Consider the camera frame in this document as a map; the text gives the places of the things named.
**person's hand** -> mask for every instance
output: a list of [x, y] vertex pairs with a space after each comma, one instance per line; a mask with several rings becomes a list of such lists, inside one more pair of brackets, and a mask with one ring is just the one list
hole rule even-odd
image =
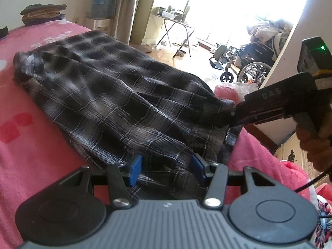
[[318, 171], [325, 171], [332, 164], [332, 147], [328, 137], [332, 135], [332, 111], [324, 117], [318, 132], [318, 137], [313, 137], [308, 131], [296, 127], [296, 135], [300, 141], [301, 149], [308, 152], [308, 160]]

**black cable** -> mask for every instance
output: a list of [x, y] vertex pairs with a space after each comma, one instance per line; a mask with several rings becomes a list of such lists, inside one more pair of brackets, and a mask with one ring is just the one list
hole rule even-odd
[[298, 193], [303, 191], [304, 189], [307, 189], [309, 186], [315, 184], [316, 182], [318, 182], [320, 179], [324, 178], [327, 174], [329, 174], [332, 171], [332, 165], [327, 168], [327, 170], [325, 170], [323, 173], [319, 174], [315, 179], [313, 179], [312, 181], [310, 181], [309, 183], [301, 186], [298, 189], [295, 189], [294, 192]]

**black and white plaid fabric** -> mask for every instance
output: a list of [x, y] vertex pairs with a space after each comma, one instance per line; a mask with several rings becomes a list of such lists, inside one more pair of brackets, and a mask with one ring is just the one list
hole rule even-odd
[[143, 155], [139, 183], [130, 189], [134, 198], [201, 198], [191, 155], [225, 161], [240, 131], [196, 123], [232, 101], [100, 31], [19, 52], [13, 63], [14, 80], [89, 163], [105, 167]]

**screw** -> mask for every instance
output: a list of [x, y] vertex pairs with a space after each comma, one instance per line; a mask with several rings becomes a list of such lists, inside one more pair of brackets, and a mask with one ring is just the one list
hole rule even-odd
[[130, 202], [128, 199], [114, 199], [113, 204], [116, 207], [127, 207], [129, 206]]
[[218, 207], [221, 204], [220, 199], [209, 198], [204, 200], [204, 204], [208, 207]]

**wall outlet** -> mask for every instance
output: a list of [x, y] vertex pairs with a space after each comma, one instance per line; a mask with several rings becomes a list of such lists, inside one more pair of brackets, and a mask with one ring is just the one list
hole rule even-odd
[[74, 17], [73, 18], [73, 23], [79, 24], [79, 21], [80, 21], [80, 17]]

